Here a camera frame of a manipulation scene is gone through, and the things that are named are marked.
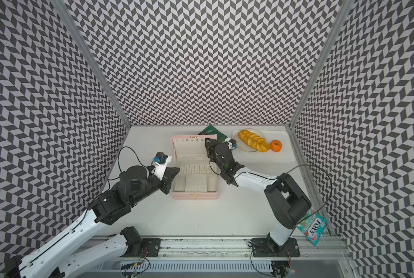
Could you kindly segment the pink jewelry box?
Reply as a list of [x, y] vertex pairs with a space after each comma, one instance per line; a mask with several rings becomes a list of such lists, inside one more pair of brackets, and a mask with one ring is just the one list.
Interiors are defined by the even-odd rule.
[[217, 135], [179, 135], [171, 138], [175, 166], [180, 169], [172, 183], [176, 200], [215, 200], [219, 169], [209, 162], [205, 143]]

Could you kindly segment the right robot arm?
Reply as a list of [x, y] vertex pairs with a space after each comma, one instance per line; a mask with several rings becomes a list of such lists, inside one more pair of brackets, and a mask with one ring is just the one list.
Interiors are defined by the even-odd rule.
[[226, 142], [206, 139], [205, 148], [209, 161], [219, 168], [219, 176], [227, 184], [265, 195], [276, 218], [276, 223], [268, 234], [268, 245], [271, 249], [285, 246], [297, 224], [312, 208], [307, 194], [289, 173], [269, 176], [236, 162]]

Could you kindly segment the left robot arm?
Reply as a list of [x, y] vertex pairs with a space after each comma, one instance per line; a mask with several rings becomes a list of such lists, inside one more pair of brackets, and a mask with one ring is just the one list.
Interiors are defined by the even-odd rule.
[[78, 252], [99, 231], [113, 225], [132, 208], [157, 191], [168, 194], [180, 168], [153, 163], [132, 166], [119, 174], [111, 189], [98, 195], [70, 226], [27, 256], [5, 261], [7, 278], [76, 278], [93, 266], [125, 254], [139, 254], [141, 236], [127, 227], [109, 240]]

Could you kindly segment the green snack bag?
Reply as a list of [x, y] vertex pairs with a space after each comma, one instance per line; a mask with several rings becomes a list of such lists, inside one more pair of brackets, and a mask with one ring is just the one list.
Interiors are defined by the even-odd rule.
[[204, 130], [199, 132], [200, 135], [216, 135], [216, 139], [220, 142], [225, 142], [228, 136], [218, 131], [213, 125], [207, 126]]

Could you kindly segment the braided bread loaf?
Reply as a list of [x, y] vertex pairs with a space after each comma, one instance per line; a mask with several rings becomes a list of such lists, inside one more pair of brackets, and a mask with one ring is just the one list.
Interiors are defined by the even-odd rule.
[[256, 133], [252, 133], [248, 130], [242, 130], [238, 133], [238, 137], [241, 141], [243, 141], [249, 147], [259, 151], [259, 152], [267, 152], [271, 149], [269, 143]]

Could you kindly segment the small orange pumpkin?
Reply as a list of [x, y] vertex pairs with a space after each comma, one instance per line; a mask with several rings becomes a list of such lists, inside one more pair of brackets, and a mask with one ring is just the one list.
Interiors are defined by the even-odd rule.
[[283, 148], [283, 144], [279, 140], [273, 140], [270, 146], [271, 150], [274, 152], [280, 152]]

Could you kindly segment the teal candy bag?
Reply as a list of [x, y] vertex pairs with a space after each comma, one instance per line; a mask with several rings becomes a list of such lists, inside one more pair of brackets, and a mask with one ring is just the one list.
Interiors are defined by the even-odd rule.
[[309, 209], [303, 219], [297, 224], [297, 228], [314, 246], [317, 246], [320, 237], [325, 231], [326, 224], [327, 221], [323, 216], [313, 209]]

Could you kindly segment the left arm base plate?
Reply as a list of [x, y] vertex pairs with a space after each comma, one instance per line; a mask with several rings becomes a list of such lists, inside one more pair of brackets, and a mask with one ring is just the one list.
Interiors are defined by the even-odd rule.
[[130, 244], [122, 257], [158, 257], [161, 242], [161, 238], [144, 238], [140, 242]]

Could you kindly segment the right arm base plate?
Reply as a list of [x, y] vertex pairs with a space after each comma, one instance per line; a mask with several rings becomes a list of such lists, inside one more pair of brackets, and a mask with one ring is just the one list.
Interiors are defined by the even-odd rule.
[[253, 256], [262, 257], [300, 257], [300, 249], [297, 240], [289, 238], [284, 245], [277, 245], [270, 237], [252, 238], [248, 246], [253, 250]]

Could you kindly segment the aluminium mounting rail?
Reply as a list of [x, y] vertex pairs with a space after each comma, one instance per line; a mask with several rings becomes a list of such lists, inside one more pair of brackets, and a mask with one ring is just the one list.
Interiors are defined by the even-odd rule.
[[[243, 260], [256, 259], [267, 261], [286, 261], [286, 257], [262, 257], [251, 256], [252, 249], [248, 246], [250, 237], [245, 236], [145, 236], [144, 238], [161, 238], [161, 247], [158, 257], [148, 260]], [[337, 260], [350, 261], [352, 256], [342, 237], [324, 236], [318, 246], [314, 246], [305, 237], [293, 236], [297, 240], [300, 249], [300, 257], [292, 260]], [[83, 244], [77, 253], [67, 259], [66, 264], [101, 264], [110, 260], [137, 259], [139, 257], [122, 257], [126, 251], [122, 247], [109, 247], [106, 237], [94, 236]]]

